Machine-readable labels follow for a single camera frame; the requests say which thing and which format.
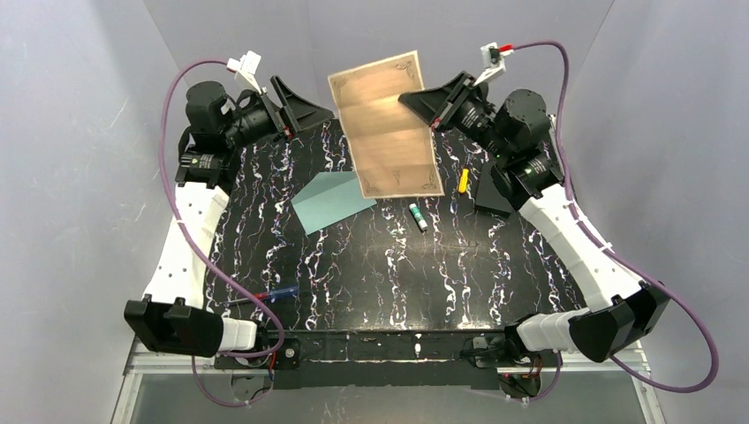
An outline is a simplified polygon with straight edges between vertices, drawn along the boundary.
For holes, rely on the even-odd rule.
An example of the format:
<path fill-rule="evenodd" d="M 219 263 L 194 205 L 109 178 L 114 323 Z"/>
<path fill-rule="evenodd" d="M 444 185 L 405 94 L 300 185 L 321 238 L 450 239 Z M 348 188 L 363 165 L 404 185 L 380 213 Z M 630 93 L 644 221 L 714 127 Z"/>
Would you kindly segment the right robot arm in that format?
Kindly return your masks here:
<path fill-rule="evenodd" d="M 651 333 L 668 297 L 605 253 L 602 237 L 571 211 L 564 174 L 551 140 L 552 118 L 541 95 L 516 89 L 496 107 L 488 85 L 461 72 L 442 87 L 403 93 L 398 100 L 437 131 L 457 129 L 494 160 L 480 184 L 499 215 L 519 213 L 551 245 L 583 294 L 585 307 L 530 314 L 505 326 L 505 343 L 525 356 L 558 350 L 603 362 Z"/>

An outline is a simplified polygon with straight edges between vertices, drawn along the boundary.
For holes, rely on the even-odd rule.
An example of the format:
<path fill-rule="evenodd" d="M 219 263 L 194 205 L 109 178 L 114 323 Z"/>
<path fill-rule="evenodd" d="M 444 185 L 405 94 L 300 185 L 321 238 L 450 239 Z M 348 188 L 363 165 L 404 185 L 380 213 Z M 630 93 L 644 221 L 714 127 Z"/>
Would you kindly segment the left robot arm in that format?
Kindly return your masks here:
<path fill-rule="evenodd" d="M 228 206 L 243 149 L 259 140 L 290 139 L 333 118 L 331 110 L 270 80 L 279 96 L 243 90 L 238 99 L 217 81 L 186 92 L 189 125 L 178 143 L 178 170 L 168 184 L 172 217 L 155 273 L 140 299 L 125 304 L 124 318 L 152 352 L 209 358 L 218 353 L 261 355 L 259 325 L 222 317 L 204 307 L 208 254 Z"/>

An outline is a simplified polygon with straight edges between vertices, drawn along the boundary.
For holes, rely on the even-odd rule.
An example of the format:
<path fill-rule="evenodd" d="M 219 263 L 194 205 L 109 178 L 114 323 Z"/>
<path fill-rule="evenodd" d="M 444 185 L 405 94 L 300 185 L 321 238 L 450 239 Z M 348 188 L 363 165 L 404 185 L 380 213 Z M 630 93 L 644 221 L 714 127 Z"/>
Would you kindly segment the beige letter paper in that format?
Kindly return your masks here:
<path fill-rule="evenodd" d="M 424 88 L 413 50 L 328 76 L 366 199 L 443 196 L 432 132 L 399 100 Z"/>

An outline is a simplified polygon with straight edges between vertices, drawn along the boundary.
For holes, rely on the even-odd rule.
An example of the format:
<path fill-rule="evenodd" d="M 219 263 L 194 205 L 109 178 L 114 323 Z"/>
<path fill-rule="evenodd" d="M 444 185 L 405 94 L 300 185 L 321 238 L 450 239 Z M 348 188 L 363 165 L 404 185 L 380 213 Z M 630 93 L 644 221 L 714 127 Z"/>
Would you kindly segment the teal envelope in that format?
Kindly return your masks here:
<path fill-rule="evenodd" d="M 365 199 L 353 171 L 319 172 L 292 199 L 306 235 L 355 215 L 376 204 Z"/>

